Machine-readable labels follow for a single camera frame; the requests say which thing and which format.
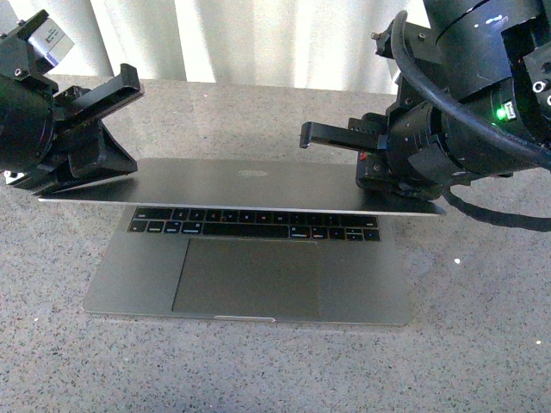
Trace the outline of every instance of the silver laptop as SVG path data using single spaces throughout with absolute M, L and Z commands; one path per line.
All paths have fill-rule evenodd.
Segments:
M 342 164 L 143 159 L 131 176 L 40 200 L 127 205 L 86 311 L 407 324 L 390 219 L 444 211 L 364 192 L 354 176 Z

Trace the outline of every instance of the gray speckled surface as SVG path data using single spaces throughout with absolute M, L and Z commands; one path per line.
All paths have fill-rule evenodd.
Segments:
M 161 81 L 145 90 L 105 120 L 136 158 L 354 163 L 353 152 L 299 150 L 300 124 L 344 126 L 393 100 Z M 551 216 L 549 188 L 549 173 L 531 170 L 456 193 Z M 548 234 L 483 225 L 452 207 L 446 217 L 396 219 L 416 312 L 403 328 L 93 317 L 81 303 L 121 208 L 39 204 L 4 185 L 0 199 L 1 411 L 498 412 L 551 404 Z

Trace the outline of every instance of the black keyboard key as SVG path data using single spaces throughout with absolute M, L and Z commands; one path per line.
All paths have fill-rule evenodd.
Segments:
M 272 213 L 266 211 L 257 212 L 257 224 L 271 224 L 272 223 Z
M 189 216 L 189 208 L 177 208 L 172 213 L 172 219 L 175 221 L 185 221 Z
M 291 225 L 304 225 L 306 223 L 305 213 L 290 213 L 289 221 Z
M 149 221 L 147 225 L 147 232 L 163 232 L 163 221 Z
M 363 237 L 366 241 L 380 241 L 381 236 L 377 230 L 363 230 Z
M 376 217 L 365 217 L 362 215 L 341 215 L 342 226 L 358 226 L 362 228 L 376 228 Z
M 288 224 L 289 213 L 274 213 L 274 224 Z
M 255 213 L 253 211 L 241 211 L 239 213 L 239 222 L 246 224 L 255 222 Z
M 182 222 L 180 221 L 169 221 L 164 224 L 164 232 L 167 234 L 177 234 L 182 228 Z
M 170 219 L 171 208 L 136 208 L 134 217 L 136 219 Z
M 189 213 L 190 221 L 203 221 L 205 219 L 204 209 L 192 209 Z
M 260 237 L 260 238 L 288 238 L 289 228 L 286 225 L 247 225 L 205 223 L 203 235 L 223 237 Z
M 207 217 L 205 218 L 206 221 L 220 222 L 221 218 L 222 218 L 222 211 L 220 209 L 207 210 Z
M 313 239 L 327 239 L 327 228 L 324 226 L 313 226 L 312 227 L 312 238 Z
M 201 222 L 184 222 L 182 224 L 183 234 L 201 234 L 203 224 Z
M 340 226 L 341 220 L 335 213 L 328 213 L 325 215 L 325 224 L 327 226 Z
M 239 211 L 224 211 L 222 213 L 222 222 L 238 222 Z
M 349 241 L 363 241 L 362 234 L 346 234 L 346 239 Z
M 147 227 L 147 221 L 132 221 L 128 226 L 128 232 L 144 232 Z
M 346 234 L 344 233 L 344 228 L 330 228 L 329 229 L 329 238 L 330 239 L 346 239 Z
M 310 237 L 309 226 L 291 226 L 291 238 L 308 239 Z
M 324 216 L 321 213 L 309 213 L 306 216 L 306 222 L 309 225 L 323 225 Z

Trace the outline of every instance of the screw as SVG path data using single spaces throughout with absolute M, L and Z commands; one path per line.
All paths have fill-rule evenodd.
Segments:
M 549 81 L 547 79 L 538 80 L 532 85 L 532 90 L 534 90 L 534 93 L 542 93 L 547 89 L 549 89 Z

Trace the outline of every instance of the laptop lid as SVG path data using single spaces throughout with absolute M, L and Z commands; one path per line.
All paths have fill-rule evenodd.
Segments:
M 355 176 L 356 166 L 348 164 L 146 158 L 130 176 L 40 200 L 376 215 L 445 213 L 432 202 L 366 192 L 357 187 Z

